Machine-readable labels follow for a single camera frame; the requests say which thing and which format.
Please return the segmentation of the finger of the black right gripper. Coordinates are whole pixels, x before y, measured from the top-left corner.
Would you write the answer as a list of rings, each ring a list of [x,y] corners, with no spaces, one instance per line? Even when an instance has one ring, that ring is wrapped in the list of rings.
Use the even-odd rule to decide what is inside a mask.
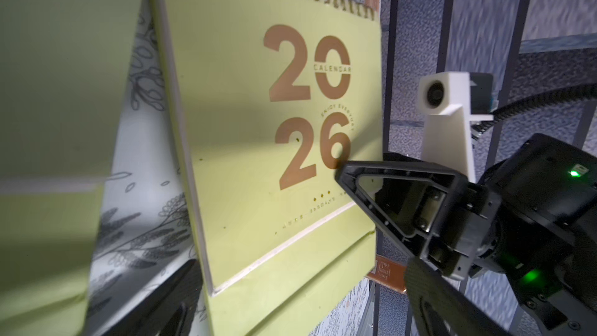
[[[352,160],[335,180],[396,246],[424,260],[469,184],[459,171],[421,160]]]

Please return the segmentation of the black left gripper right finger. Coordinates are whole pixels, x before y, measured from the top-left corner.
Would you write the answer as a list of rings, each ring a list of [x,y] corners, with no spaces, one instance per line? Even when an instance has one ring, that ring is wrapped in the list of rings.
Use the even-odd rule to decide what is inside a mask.
[[[420,258],[409,259],[404,280],[420,335],[508,334]]]

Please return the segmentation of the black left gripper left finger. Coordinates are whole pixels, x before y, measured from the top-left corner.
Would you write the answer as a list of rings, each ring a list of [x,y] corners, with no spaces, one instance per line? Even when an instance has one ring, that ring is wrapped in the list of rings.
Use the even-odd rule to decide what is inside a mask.
[[[203,286],[200,263],[187,261],[108,335],[188,335]]]

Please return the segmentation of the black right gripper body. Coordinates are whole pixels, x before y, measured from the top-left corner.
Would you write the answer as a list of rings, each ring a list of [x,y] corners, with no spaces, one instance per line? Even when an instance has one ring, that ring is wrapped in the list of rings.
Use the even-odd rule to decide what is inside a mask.
[[[385,161],[416,161],[399,153],[385,153]],[[487,187],[471,183],[465,195],[448,213],[440,235],[429,246],[431,264],[445,277],[463,280],[475,271],[474,261],[483,256],[494,239],[494,218],[500,197]]]

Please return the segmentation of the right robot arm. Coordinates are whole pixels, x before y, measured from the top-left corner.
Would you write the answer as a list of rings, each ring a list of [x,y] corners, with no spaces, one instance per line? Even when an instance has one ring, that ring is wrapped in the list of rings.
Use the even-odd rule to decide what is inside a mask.
[[[545,335],[596,333],[596,159],[533,135],[479,182],[393,153],[348,161],[336,181],[409,256],[407,296],[422,335],[501,335],[452,281],[506,276]]]

